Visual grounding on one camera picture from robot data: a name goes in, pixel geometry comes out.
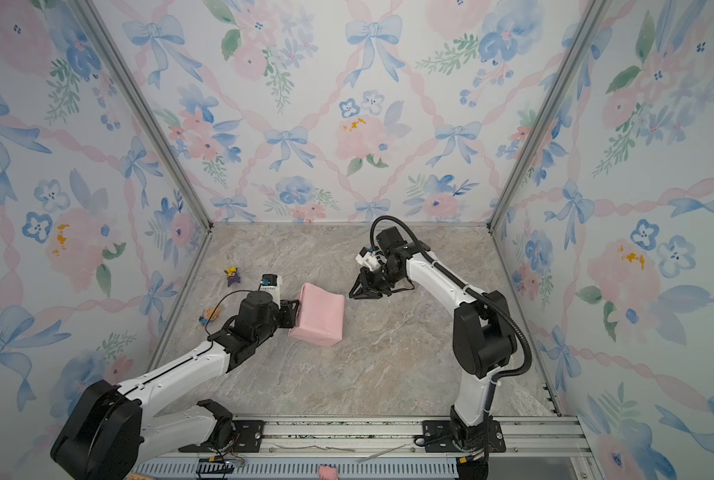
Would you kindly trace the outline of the purple wrapping paper sheet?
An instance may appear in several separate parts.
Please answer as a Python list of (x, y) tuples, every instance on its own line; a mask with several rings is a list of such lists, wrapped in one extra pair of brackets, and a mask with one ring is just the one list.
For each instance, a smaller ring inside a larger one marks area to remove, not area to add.
[(332, 347), (343, 340), (346, 299), (311, 283), (304, 283), (300, 306), (291, 338), (322, 347)]

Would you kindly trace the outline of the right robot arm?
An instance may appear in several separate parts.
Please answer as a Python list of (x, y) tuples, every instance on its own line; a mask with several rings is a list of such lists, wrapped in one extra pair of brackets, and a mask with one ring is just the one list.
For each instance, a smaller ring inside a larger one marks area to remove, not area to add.
[(459, 393), (450, 411), (449, 432), (433, 434), (427, 445), (448, 440), (463, 452), (486, 453), (494, 445), (491, 415), (497, 383), (526, 373), (532, 351), (526, 335), (498, 291), (464, 281), (403, 221), (382, 215), (369, 231), (370, 246), (356, 256), (360, 266), (349, 292), (353, 300), (376, 300), (420, 286), (452, 315), (452, 349), (462, 369)]

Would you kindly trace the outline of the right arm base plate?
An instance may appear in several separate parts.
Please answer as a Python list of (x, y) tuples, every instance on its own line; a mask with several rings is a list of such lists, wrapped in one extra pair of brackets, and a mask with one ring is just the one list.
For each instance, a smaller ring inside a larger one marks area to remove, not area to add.
[(425, 420), (422, 433), (414, 444), (426, 453), (472, 454), (485, 449), (487, 453), (504, 453), (506, 444), (501, 425), (492, 417), (476, 426), (460, 425), (453, 420)]

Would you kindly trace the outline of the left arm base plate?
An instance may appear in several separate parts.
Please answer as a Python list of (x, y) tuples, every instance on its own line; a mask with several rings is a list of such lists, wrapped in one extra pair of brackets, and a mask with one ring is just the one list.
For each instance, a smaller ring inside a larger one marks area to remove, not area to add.
[(221, 433), (198, 445), (187, 445), (179, 453), (259, 453), (266, 423), (262, 420), (234, 420)]

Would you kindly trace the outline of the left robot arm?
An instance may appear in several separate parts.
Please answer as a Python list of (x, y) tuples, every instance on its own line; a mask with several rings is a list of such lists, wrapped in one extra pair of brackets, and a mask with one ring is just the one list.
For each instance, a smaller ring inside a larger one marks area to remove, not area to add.
[(234, 415), (204, 399), (189, 409), (163, 409), (250, 359), (279, 329), (295, 326), (297, 300), (247, 290), (236, 315), (187, 354), (139, 377), (99, 380), (81, 395), (51, 450), (74, 479), (124, 479), (138, 465), (190, 445), (223, 454), (240, 438)]

